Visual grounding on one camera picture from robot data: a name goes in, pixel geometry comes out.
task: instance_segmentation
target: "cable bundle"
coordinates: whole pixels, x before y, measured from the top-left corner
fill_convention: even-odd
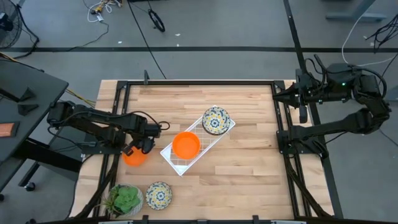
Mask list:
[[[382,38],[380,37],[381,34],[388,32],[388,34]],[[372,34],[370,37],[365,38],[369,40],[370,38],[374,37],[374,45],[373,45],[373,53],[377,53],[384,43],[394,38],[398,35],[398,14],[394,16],[394,18],[385,26],[378,28],[378,30]]]

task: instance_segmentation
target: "concrete floor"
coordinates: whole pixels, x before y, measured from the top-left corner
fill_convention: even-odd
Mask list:
[[[94,4],[95,0],[86,0]],[[330,22],[325,14],[333,10],[350,10],[360,1],[331,2],[320,0],[290,1],[302,47],[341,47],[353,22]],[[282,1],[279,0],[169,0],[152,2],[152,7],[165,23],[161,34],[152,28],[148,16],[135,7],[137,19],[150,46],[261,46],[293,47]],[[147,9],[146,2],[137,3]],[[370,47],[364,35],[372,34],[389,22],[398,9],[396,1],[376,1],[371,12],[382,12],[389,18],[381,24],[358,24],[346,47]],[[26,0],[22,13],[27,25],[39,37],[39,47],[73,47],[97,38],[106,27],[87,22],[82,1]],[[104,13],[109,33],[89,47],[144,47],[144,42],[128,6]],[[398,39],[386,47],[398,47]],[[31,45],[22,33],[14,47]],[[346,54],[351,63],[384,60],[394,54]],[[293,52],[154,52],[167,78],[264,78],[293,79],[299,67]],[[325,65],[342,62],[339,53],[320,53]],[[66,80],[70,88],[95,100],[102,79],[141,79],[144,70],[151,79],[162,78],[148,52],[39,52],[21,62],[44,69],[48,74]],[[387,64],[370,68],[382,72]],[[389,89],[398,85],[393,63],[385,74]],[[63,99],[71,100],[68,95]],[[318,107],[322,123],[345,117],[360,106],[327,103]],[[398,141],[397,108],[382,130]],[[31,135],[50,141],[47,125],[41,123]],[[329,143],[331,163],[345,218],[398,221],[398,148],[379,132],[367,136],[345,134]],[[78,151],[72,152],[76,157]],[[46,168],[39,168],[32,181],[35,192],[16,187],[29,168],[26,162],[4,189],[6,201],[0,203],[0,223],[24,223],[30,218],[40,222],[61,220],[67,215],[73,197],[74,181]]]

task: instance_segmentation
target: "white dish rack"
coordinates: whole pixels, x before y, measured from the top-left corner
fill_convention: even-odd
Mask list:
[[[180,159],[178,158],[172,150],[172,142],[161,150],[160,154],[165,158],[165,160],[173,167],[173,169],[182,176],[197,160],[201,158],[211,147],[213,147],[225,134],[228,134],[229,131],[235,126],[235,122],[231,119],[231,124],[227,132],[222,135],[214,136],[208,134],[202,126],[201,120],[202,117],[197,119],[189,128],[185,131],[190,131],[195,133],[200,140],[200,151],[198,155],[193,159]]]

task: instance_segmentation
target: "orange bowl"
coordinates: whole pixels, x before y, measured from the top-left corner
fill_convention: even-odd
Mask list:
[[[142,150],[139,150],[136,147],[133,147],[131,150],[132,154],[130,156],[126,155],[124,152],[122,153],[122,158],[124,160],[124,163],[126,163],[129,166],[139,166],[142,163],[144,163],[145,159],[147,158],[147,155],[143,154]]]
[[[174,137],[172,148],[178,158],[193,159],[200,150],[200,140],[192,132],[181,132]]]

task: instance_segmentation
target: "wooden tabletop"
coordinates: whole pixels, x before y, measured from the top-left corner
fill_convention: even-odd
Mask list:
[[[116,83],[117,80],[101,82],[96,109],[112,110]],[[292,80],[285,83],[289,86]],[[180,177],[160,151],[213,105],[224,108],[236,125]],[[168,121],[171,127],[155,140],[156,147],[143,165],[129,167],[123,160],[119,162],[116,183],[135,185],[145,194],[151,183],[163,181],[171,186],[173,199],[161,211],[144,203],[131,219],[141,219],[143,215],[152,220],[250,220],[253,215],[264,220],[293,218],[284,161],[275,136],[277,121],[269,85],[133,86],[127,112],[137,110],[149,113],[157,121]],[[299,124],[298,110],[291,108],[290,113],[293,123]],[[83,164],[71,216],[80,212],[95,192],[102,158],[94,155]],[[325,211],[333,214],[319,157],[302,154],[300,158],[308,190]],[[298,189],[297,195],[303,215]]]

